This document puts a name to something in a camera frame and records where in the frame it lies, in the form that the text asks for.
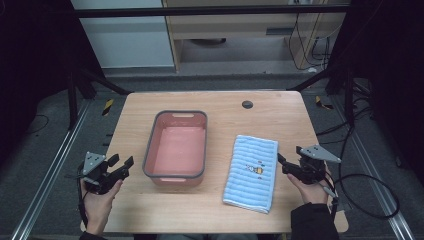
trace blue striped towel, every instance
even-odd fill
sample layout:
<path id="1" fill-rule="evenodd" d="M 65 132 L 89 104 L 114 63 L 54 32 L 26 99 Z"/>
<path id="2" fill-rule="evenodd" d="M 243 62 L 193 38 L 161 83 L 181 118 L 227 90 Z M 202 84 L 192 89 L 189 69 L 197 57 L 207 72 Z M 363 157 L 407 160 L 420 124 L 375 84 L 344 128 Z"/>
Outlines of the blue striped towel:
<path id="1" fill-rule="evenodd" d="M 224 190 L 224 203 L 269 213 L 277 152 L 277 141 L 238 135 Z"/>

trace wrist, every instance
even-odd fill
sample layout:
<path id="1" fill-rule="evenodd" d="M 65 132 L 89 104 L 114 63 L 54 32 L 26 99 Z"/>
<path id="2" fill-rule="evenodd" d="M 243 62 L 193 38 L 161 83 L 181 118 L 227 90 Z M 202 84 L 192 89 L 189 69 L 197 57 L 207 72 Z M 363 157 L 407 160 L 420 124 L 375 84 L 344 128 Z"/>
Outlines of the wrist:
<path id="1" fill-rule="evenodd" d="M 93 235 L 102 236 L 105 226 L 106 223 L 102 223 L 101 221 L 88 221 L 86 232 Z"/>

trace metal pole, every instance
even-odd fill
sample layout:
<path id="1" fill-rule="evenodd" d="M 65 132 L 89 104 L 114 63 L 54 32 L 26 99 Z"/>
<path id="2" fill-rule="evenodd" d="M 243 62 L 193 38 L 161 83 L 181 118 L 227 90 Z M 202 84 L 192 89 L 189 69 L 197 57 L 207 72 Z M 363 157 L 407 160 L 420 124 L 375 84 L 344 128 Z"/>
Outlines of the metal pole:
<path id="1" fill-rule="evenodd" d="M 78 18 L 116 18 L 187 15 L 236 15 L 236 14 L 281 14 L 281 13 L 337 13 L 358 10 L 365 6 L 350 4 L 331 5 L 254 5 L 254 6 L 209 6 L 170 8 L 125 8 L 125 9 L 83 9 L 55 11 L 54 15 Z"/>

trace human hand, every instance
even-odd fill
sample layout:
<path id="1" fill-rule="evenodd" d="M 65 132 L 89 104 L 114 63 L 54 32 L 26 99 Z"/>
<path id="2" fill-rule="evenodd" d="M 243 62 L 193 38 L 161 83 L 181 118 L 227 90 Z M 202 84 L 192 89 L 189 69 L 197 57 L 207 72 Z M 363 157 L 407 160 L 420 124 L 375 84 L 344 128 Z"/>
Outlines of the human hand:
<path id="1" fill-rule="evenodd" d="M 122 183 L 122 180 L 118 180 L 109 192 L 103 195 L 97 195 L 87 192 L 84 180 L 81 179 L 81 192 L 84 198 L 85 214 L 88 219 L 87 233 L 98 236 L 103 234 L 110 211 L 112 210 L 113 199 L 121 189 Z"/>
<path id="2" fill-rule="evenodd" d="M 292 174 L 287 174 L 287 178 L 294 186 L 299 189 L 300 195 L 302 195 L 303 203 L 323 203 L 327 204 L 328 194 L 324 191 L 323 186 L 327 186 L 327 183 L 323 180 L 319 184 L 304 184 Z"/>

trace pink plastic basin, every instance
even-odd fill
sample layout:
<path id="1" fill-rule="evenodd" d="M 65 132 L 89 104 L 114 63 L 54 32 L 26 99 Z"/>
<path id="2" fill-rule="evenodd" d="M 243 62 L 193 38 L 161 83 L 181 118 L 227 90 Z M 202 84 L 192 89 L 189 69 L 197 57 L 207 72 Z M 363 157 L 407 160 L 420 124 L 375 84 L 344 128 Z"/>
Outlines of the pink plastic basin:
<path id="1" fill-rule="evenodd" d="M 205 170 L 207 117 L 201 111 L 156 115 L 143 163 L 158 185 L 200 184 Z"/>

